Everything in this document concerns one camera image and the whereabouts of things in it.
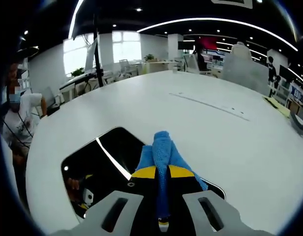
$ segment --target black pole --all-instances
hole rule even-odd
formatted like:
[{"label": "black pole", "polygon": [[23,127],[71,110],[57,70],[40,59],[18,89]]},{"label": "black pole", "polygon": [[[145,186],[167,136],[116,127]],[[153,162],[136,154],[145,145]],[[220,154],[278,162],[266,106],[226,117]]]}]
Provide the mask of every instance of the black pole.
[{"label": "black pole", "polygon": [[[94,16],[93,16],[93,25],[94,25],[93,40],[96,40],[96,38],[98,37],[98,28],[97,28],[96,20],[97,20],[97,15],[94,14]],[[100,68],[98,40],[99,39],[97,39],[97,45],[96,45],[96,49],[94,51],[94,59],[96,62],[96,72],[97,72],[99,87],[103,87],[103,81],[102,81],[103,70]]]}]

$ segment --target white pillar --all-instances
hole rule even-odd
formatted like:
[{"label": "white pillar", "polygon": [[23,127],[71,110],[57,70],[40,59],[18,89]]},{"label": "white pillar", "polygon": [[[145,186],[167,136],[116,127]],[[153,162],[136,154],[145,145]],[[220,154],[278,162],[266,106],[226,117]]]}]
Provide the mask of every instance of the white pillar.
[{"label": "white pillar", "polygon": [[288,58],[285,57],[284,55],[282,55],[281,53],[270,49],[267,52],[267,56],[268,57],[273,57],[274,59],[274,67],[275,67],[275,71],[277,72],[277,75],[279,75],[280,72],[280,65],[284,66],[285,68],[288,68]]},{"label": "white pillar", "polygon": [[169,34],[167,36],[167,46],[169,51],[169,60],[179,58],[183,54],[183,50],[178,50],[178,42],[183,41],[184,37],[180,34]]}]

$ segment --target white chair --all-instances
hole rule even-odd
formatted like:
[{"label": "white chair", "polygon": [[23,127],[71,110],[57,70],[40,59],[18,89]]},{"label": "white chair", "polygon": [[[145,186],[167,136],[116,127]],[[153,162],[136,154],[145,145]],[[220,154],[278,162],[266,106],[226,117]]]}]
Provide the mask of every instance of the white chair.
[{"label": "white chair", "polygon": [[138,75],[138,69],[136,66],[131,66],[127,59],[120,60],[120,66],[121,66],[121,73],[123,74],[130,74],[133,76],[133,73],[136,73]]},{"label": "white chair", "polygon": [[75,84],[66,86],[62,88],[59,92],[63,95],[64,102],[69,102],[76,97]]},{"label": "white chair", "polygon": [[187,54],[183,56],[185,61],[185,70],[190,73],[200,74],[200,75],[211,75],[211,71],[200,71],[195,54]]}]

